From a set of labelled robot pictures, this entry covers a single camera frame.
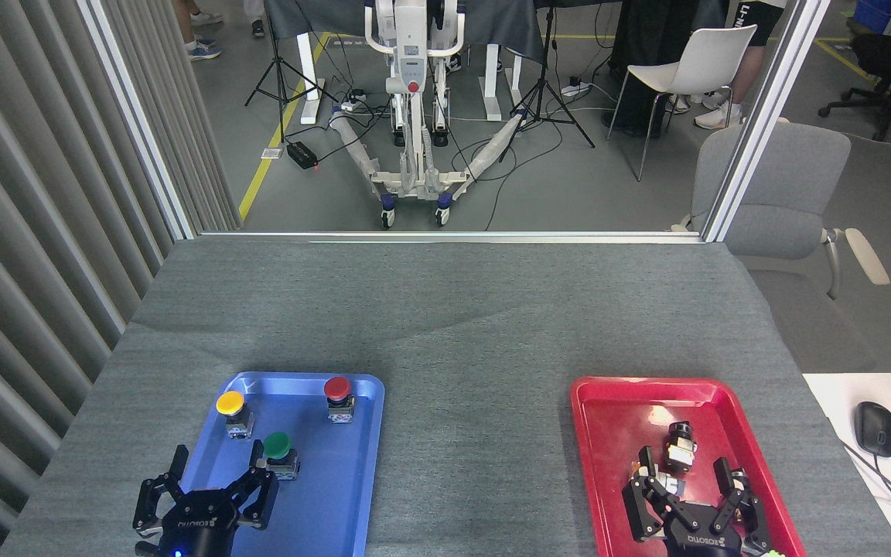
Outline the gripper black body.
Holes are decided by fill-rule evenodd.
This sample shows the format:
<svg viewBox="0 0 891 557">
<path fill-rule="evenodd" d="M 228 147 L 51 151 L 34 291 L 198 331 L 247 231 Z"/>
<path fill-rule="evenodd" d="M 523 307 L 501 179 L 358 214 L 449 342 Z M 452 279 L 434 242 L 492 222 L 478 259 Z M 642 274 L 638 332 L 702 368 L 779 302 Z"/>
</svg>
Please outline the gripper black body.
<svg viewBox="0 0 891 557">
<path fill-rule="evenodd" d="M 192 490 L 162 518 L 158 543 L 138 542 L 138 556 L 230 556 L 237 528 L 225 489 Z"/>
<path fill-rule="evenodd" d="M 743 556 L 742 537 L 730 525 L 722 529 L 720 535 L 711 530 L 717 510 L 711 505 L 682 503 L 680 507 L 695 521 L 697 529 L 689 528 L 680 521 L 678 511 L 673 510 L 664 516 L 664 534 L 668 556 Z"/>
</svg>

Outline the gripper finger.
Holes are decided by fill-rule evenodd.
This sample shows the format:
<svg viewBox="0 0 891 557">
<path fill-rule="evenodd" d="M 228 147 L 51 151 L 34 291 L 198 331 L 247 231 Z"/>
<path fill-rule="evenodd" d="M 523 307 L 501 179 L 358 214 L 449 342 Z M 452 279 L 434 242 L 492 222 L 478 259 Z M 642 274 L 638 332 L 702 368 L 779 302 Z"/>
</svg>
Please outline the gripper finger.
<svg viewBox="0 0 891 557">
<path fill-rule="evenodd" d="M 767 554 L 772 550 L 772 542 L 764 506 L 753 493 L 745 469 L 732 470 L 725 457 L 715 460 L 713 468 L 722 495 L 722 505 L 713 518 L 713 535 L 721 535 L 737 514 L 745 529 L 740 550 L 747 554 Z"/>
<path fill-rule="evenodd" d="M 133 517 L 133 528 L 139 536 L 153 536 L 162 531 L 158 507 L 163 494 L 170 493 L 174 501 L 184 496 L 179 483 L 183 479 L 188 458 L 186 446 L 177 445 L 169 471 L 142 481 Z"/>
<path fill-rule="evenodd" d="M 278 489 L 279 480 L 275 472 L 262 466 L 250 466 L 225 489 L 227 507 L 233 515 L 229 521 L 230 527 L 268 528 Z"/>
<path fill-rule="evenodd" d="M 622 489 L 630 535 L 636 542 L 647 542 L 651 537 L 665 539 L 664 516 L 676 510 L 682 518 L 678 507 L 685 487 L 686 480 L 659 470 L 653 449 L 640 449 L 633 475 Z"/>
</svg>

